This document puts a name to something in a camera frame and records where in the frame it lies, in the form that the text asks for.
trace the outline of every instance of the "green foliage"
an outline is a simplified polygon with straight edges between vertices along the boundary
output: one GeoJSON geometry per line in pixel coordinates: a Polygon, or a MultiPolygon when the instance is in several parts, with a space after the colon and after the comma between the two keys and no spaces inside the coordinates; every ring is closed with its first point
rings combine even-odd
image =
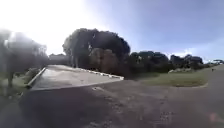
{"type": "Polygon", "coordinates": [[[128,43],[116,33],[109,31],[98,31],[97,29],[77,29],[66,38],[63,49],[68,56],[72,66],[87,68],[83,61],[88,61],[92,49],[100,48],[111,50],[119,60],[129,54],[128,43]]]}

